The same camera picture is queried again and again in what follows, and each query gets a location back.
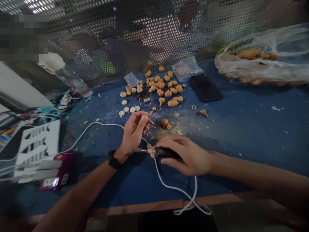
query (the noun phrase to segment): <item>watch strap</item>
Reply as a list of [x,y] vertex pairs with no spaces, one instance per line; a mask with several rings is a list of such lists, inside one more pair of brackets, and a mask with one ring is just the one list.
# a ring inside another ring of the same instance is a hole
[[115,157],[114,157],[114,154],[115,154],[116,150],[112,150],[110,151],[108,154],[107,154],[107,160],[108,160],[108,164],[110,166],[112,166],[113,168],[119,170],[122,166],[122,163],[120,163]]

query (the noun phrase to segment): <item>forearm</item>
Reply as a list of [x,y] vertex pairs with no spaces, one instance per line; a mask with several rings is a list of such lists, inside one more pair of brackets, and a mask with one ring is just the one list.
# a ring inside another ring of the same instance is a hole
[[253,189],[267,192],[289,208],[308,206],[309,178],[276,167],[226,155],[214,155],[211,174],[227,177]]
[[[118,156],[124,162],[122,154],[117,150]],[[105,161],[88,174],[81,182],[67,192],[53,208],[40,220],[37,231],[72,231],[80,219],[88,211],[103,187],[116,173],[116,169]]]

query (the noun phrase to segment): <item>plastic bag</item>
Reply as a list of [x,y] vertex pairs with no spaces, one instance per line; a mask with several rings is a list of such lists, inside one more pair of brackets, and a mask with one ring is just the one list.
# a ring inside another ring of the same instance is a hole
[[185,82],[190,76],[204,73],[204,70],[197,65],[194,56],[180,60],[172,66],[172,69],[179,82]]
[[237,40],[217,54],[215,66],[242,83],[299,86],[309,82],[308,53],[309,23],[304,23]]
[[128,75],[125,75],[124,79],[126,80],[128,85],[131,85],[132,87],[137,86],[137,83],[139,83],[139,80],[134,76],[132,72]]

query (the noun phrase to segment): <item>white bottle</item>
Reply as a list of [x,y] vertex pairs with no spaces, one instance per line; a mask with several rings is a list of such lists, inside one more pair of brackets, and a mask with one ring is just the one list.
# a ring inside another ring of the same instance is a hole
[[92,95],[92,89],[65,64],[61,56],[57,53],[49,52],[48,55],[44,56],[43,61],[38,62],[38,65],[50,74],[56,75],[68,86],[73,87],[80,96],[88,98]]

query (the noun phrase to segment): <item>scissors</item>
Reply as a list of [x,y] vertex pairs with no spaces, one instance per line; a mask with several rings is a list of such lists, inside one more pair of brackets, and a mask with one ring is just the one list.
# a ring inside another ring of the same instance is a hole
[[62,110],[59,110],[54,106],[47,106],[44,108],[38,108],[33,116],[41,118],[41,121],[44,123],[49,123],[57,120],[62,114],[64,114]]

